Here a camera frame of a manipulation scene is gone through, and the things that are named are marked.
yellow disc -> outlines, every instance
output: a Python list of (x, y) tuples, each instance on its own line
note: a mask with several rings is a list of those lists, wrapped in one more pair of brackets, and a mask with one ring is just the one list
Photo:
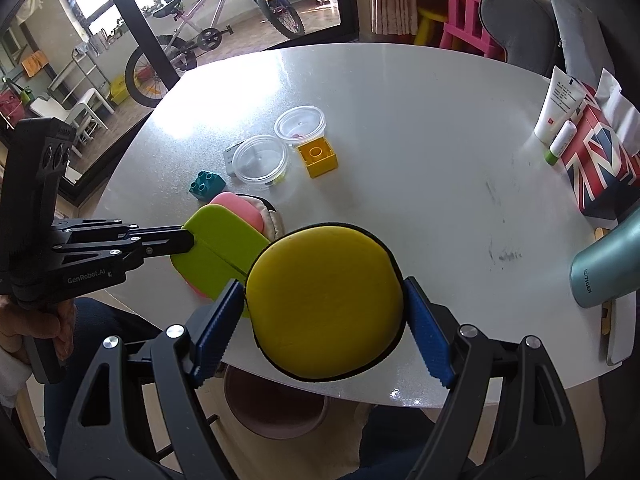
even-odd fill
[(355, 228), (294, 232), (264, 250), (247, 278), (256, 339), (271, 362), (302, 380), (361, 371), (398, 340), (400, 279), (387, 250)]

human hand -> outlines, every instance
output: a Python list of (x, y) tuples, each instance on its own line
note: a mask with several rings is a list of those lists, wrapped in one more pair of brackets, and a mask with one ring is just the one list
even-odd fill
[(22, 336), (53, 339), (53, 346), (61, 361), (74, 350), (76, 306), (74, 300), (58, 304), (55, 314), (38, 310), (24, 310), (13, 304), (8, 296), (0, 296), (0, 347), (29, 364)]

orange cloth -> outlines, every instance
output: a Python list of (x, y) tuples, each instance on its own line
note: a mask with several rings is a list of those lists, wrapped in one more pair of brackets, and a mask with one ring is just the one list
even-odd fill
[(44, 52), (39, 50), (31, 54), (28, 58), (26, 58), (22, 62), (22, 67), (24, 71), (27, 73), (28, 77), (35, 76), (42, 67), (49, 63), (47, 56), (45, 56)]

tissue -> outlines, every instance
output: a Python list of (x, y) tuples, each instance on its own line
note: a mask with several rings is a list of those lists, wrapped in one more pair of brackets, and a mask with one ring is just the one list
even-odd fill
[(595, 100), (626, 152), (640, 152), (640, 112), (622, 95), (620, 83), (604, 68)]

tabletop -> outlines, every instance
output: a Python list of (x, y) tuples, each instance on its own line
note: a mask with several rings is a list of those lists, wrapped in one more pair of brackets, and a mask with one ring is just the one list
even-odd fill
[[(542, 339), (565, 387), (611, 370), (599, 354), (600, 309), (575, 303), (569, 268), (593, 243), (561, 167), (532, 136), (548, 80), (460, 52), (396, 44), (328, 44), (239, 56), (187, 72), (151, 114), (95, 212), (141, 227), (183, 224), (201, 205), (200, 170), (262, 196), (287, 230), (350, 222), (393, 252), (431, 301), (491, 338)], [(339, 167), (311, 179), (297, 153), (282, 182), (256, 188), (226, 176), (223, 150), (273, 133), (288, 108), (327, 119)], [(165, 328), (201, 298), (168, 257), (149, 258), (110, 289)], [(241, 319), (223, 360), (305, 390), (376, 404), (441, 406), (408, 329), (392, 354), (355, 377), (300, 383), (273, 368)], [(499, 398), (492, 383), (487, 401)]]

